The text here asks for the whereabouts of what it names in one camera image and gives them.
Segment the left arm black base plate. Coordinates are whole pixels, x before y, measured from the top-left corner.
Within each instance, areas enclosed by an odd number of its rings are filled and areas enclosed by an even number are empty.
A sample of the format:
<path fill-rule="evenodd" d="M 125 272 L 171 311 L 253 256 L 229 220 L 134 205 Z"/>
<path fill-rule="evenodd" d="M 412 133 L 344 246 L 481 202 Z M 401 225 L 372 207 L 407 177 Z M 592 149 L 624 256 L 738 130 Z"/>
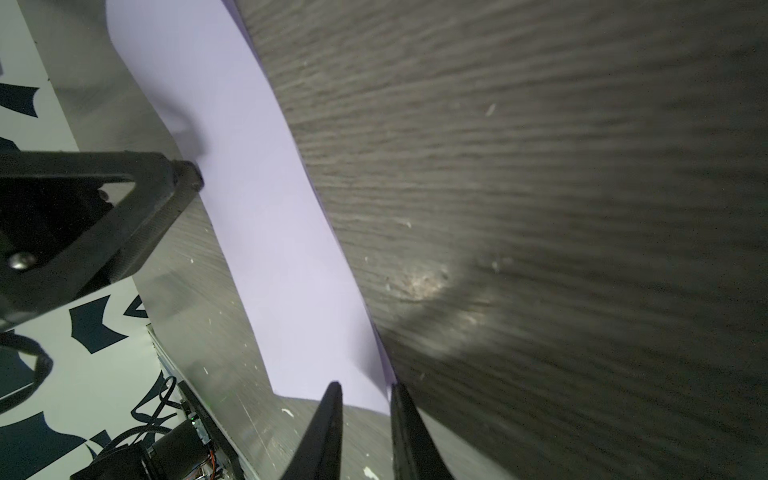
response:
<path fill-rule="evenodd" d="M 245 479 L 239 455 L 186 382 L 161 378 L 149 420 L 106 443 L 73 479 Z"/>

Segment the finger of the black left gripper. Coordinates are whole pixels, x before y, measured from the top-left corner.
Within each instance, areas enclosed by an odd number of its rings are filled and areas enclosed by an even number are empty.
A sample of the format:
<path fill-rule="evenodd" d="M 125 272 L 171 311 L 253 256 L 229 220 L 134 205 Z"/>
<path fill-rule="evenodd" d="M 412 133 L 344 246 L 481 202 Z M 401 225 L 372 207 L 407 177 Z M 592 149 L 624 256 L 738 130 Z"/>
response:
<path fill-rule="evenodd" d="M 203 186 L 160 153 L 2 153 L 2 326 L 135 274 Z"/>

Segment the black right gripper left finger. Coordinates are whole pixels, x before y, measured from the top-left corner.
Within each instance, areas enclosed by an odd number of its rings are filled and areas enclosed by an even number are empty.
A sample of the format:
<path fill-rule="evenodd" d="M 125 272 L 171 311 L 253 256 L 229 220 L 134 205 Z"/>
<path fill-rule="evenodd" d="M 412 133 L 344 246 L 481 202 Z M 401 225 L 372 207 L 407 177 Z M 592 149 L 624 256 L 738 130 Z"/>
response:
<path fill-rule="evenodd" d="M 281 479 L 339 480 L 343 426 L 342 387 L 331 382 Z"/>

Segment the lilac square paper sheet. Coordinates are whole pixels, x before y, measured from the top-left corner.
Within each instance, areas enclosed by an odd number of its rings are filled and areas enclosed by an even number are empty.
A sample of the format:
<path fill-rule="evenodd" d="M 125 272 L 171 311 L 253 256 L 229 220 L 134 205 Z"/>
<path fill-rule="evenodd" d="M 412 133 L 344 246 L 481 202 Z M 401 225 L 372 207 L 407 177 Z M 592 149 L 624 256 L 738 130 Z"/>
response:
<path fill-rule="evenodd" d="M 273 391 L 387 413 L 391 364 L 230 1 L 110 1 L 110 40 L 187 160 Z"/>

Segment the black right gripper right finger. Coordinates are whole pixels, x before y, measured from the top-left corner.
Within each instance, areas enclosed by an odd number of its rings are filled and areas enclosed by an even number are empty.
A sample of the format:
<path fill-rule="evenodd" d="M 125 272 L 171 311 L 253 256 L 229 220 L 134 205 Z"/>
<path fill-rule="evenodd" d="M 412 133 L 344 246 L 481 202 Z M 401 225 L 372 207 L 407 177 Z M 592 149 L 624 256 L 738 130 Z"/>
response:
<path fill-rule="evenodd" d="M 403 383 L 392 388 L 391 430 L 396 480 L 454 480 Z"/>

